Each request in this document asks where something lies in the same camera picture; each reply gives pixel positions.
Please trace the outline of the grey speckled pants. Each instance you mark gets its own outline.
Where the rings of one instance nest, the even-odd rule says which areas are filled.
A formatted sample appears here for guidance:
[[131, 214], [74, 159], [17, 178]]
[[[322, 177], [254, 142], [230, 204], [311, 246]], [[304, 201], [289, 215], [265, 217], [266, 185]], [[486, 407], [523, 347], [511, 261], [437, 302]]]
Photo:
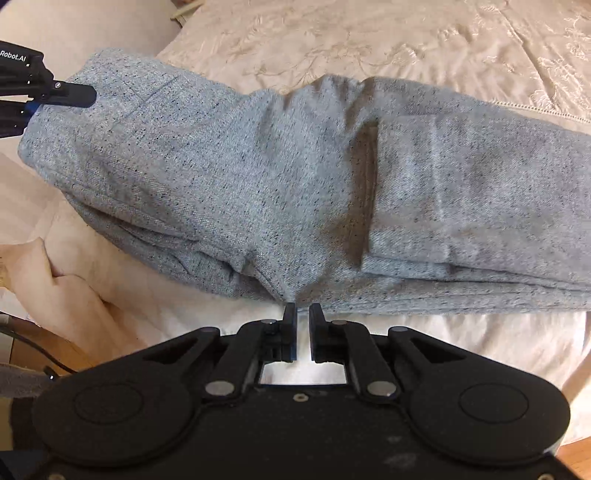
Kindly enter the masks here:
[[590, 138], [412, 81], [242, 94], [106, 50], [18, 147], [123, 251], [213, 294], [361, 313], [586, 310]]

